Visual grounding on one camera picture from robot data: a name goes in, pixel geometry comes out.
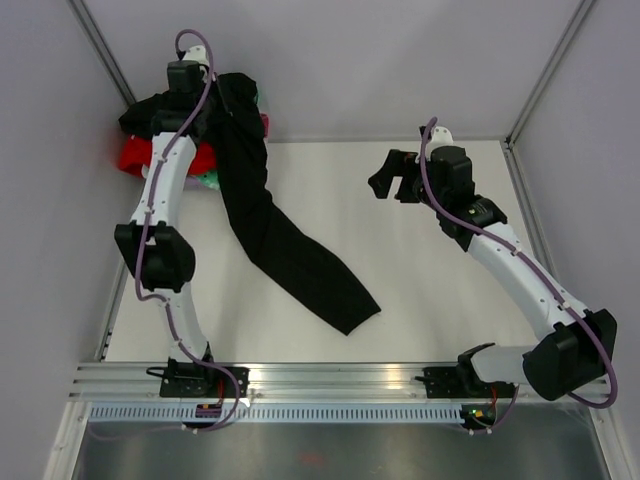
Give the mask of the black trousers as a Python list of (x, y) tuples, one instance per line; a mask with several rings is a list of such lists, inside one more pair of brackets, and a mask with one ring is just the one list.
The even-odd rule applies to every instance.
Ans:
[[(260, 112), (256, 82), (243, 73), (232, 77), (233, 118)], [(150, 122), (168, 91), (139, 101), (120, 117), (127, 135), (151, 141)], [(381, 308), (347, 265), (306, 236), (273, 202), (271, 193), (234, 188), (224, 195), (227, 217), (249, 260), (304, 307), (344, 335)]]

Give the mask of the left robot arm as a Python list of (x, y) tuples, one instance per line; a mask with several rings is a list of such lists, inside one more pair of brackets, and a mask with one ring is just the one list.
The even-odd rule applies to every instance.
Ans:
[(134, 279), (137, 299), (153, 302), (165, 317), (170, 340), (165, 381), (182, 379), (197, 397), (210, 395), (218, 375), (232, 373), (213, 360), (197, 319), (191, 292), (196, 255), (178, 231), (179, 207), (188, 170), (209, 114), (210, 69), (201, 61), (167, 66), (168, 98), (152, 117), (150, 166), (131, 219), (114, 238)]

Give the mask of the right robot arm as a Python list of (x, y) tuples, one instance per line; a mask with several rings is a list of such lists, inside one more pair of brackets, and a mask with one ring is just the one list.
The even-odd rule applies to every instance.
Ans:
[(441, 146), (426, 160), (392, 149), (368, 184), (385, 199), (394, 178), (401, 180), (395, 199), (432, 208), (442, 231), (493, 276), (538, 340), (525, 347), (485, 343), (460, 354), (455, 373), (460, 391), (477, 396), (494, 383), (525, 384), (553, 401), (607, 375), (616, 320), (607, 310), (592, 311), (576, 300), (522, 250), (504, 212), (476, 193), (464, 148)]

